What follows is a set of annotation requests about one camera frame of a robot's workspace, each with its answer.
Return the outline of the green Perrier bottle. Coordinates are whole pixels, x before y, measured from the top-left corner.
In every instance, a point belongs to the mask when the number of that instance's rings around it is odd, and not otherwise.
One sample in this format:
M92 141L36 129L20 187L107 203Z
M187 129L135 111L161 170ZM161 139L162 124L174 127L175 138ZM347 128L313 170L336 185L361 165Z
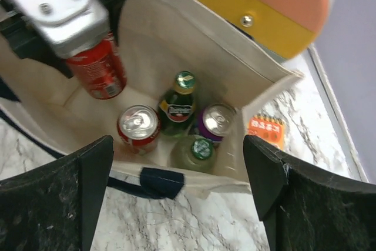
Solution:
M158 104L161 132L167 136L180 136L192 124L196 110L194 90L196 78L189 71L176 74L172 87Z

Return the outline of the red cola can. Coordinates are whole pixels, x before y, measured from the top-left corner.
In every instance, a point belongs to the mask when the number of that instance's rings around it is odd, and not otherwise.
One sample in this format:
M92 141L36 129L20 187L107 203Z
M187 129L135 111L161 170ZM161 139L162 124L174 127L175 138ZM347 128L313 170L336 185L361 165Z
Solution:
M126 86L126 72L111 32L95 47L67 59L66 64L95 99L114 98Z
M133 105L117 120L117 131L129 151L144 155L157 147L161 122L157 112L147 105Z

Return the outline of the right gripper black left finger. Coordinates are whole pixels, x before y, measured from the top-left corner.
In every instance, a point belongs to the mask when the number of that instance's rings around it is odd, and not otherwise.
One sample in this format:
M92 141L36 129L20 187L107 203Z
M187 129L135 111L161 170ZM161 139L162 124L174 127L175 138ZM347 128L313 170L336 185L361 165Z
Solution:
M90 250L113 138L1 181L1 250Z

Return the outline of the purple Fanta can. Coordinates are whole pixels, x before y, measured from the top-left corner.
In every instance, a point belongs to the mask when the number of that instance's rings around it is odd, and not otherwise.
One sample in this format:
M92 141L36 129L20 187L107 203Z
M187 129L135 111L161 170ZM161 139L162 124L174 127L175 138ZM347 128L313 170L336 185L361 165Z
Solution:
M224 103L214 103L204 108L197 118L199 135L213 142L218 147L230 131L236 110Z

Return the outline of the beige canvas tote bag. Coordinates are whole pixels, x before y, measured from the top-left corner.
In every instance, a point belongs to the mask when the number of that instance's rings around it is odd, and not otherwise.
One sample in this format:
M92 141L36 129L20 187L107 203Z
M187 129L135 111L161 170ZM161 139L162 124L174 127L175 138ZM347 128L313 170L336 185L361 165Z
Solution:
M115 98L91 97L44 55L26 59L15 46L21 32L6 20L1 37L1 115L15 129L55 157L65 156L105 135L120 156L108 186L148 199L174 199L182 189L197 196L250 193L243 157L246 120L266 102L292 87L302 74L285 69L252 40L195 0L127 0L121 9L118 52L127 86ZM178 71L197 79L197 106L223 102L237 110L230 132L207 173L170 164L172 138L141 156L129 152L116 124L134 105L156 106Z

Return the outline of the clear Chang bottle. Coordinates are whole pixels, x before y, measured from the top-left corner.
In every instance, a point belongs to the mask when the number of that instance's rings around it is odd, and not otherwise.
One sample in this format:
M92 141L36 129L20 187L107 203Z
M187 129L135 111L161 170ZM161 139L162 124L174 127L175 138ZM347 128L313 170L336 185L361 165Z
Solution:
M213 142L199 135L181 138L170 153L173 168L211 173L216 162Z

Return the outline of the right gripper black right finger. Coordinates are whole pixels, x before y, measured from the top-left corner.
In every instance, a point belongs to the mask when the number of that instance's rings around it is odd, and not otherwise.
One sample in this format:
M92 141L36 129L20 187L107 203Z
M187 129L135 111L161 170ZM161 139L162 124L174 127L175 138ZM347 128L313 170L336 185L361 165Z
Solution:
M243 155L270 250L375 250L375 185L345 178L253 135Z

